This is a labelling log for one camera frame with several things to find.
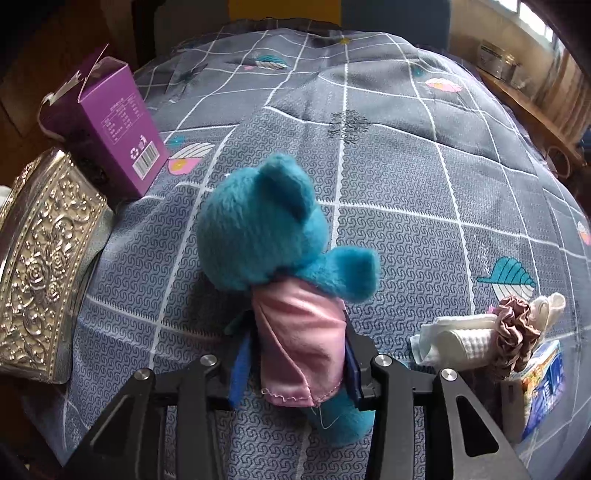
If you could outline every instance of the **barcode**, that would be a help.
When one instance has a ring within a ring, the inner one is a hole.
[[[138,157],[134,164],[132,165],[135,172],[138,174],[142,180],[148,174],[154,162],[158,160],[160,153],[158,149],[154,146],[154,142],[150,142],[148,146],[144,149],[141,155]]]

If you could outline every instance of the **window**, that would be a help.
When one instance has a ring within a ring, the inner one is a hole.
[[[507,10],[515,13],[516,16],[530,29],[532,29],[538,35],[544,37],[549,43],[554,41],[554,32],[552,29],[544,23],[544,21],[532,12],[525,3],[521,0],[493,0],[498,2]]]

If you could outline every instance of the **gray bedspread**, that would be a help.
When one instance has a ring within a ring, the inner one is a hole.
[[[185,150],[118,209],[77,321],[69,385],[25,399],[61,461],[134,370],[178,369],[223,342],[248,299],[225,301],[203,277],[195,219],[225,175],[280,151],[311,175],[336,243],[381,256],[379,291],[349,306],[380,352],[408,362],[422,323],[495,304],[493,285],[477,279],[504,258],[521,263],[534,297],[566,296],[548,338],[561,339],[567,391],[517,446],[534,479],[554,477],[591,420],[589,225],[481,83],[393,35],[275,20],[187,41],[136,78],[170,152]],[[508,282],[498,290],[528,292],[526,280]],[[420,478],[418,410],[416,423]],[[229,479],[363,478],[369,437],[331,449],[299,412],[253,388],[218,427]]]

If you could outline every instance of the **stuffed toy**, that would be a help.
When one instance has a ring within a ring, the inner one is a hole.
[[[373,250],[326,251],[329,226],[296,161],[270,156],[236,170],[202,205],[197,248],[219,290],[248,291],[261,346],[261,393],[303,409],[330,444],[355,443],[371,429],[343,384],[345,304],[379,283]]]

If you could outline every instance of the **teddy bear ear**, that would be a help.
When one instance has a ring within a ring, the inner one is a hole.
[[[312,181],[289,155],[267,158],[259,168],[258,180],[299,221],[306,220],[316,206]]]

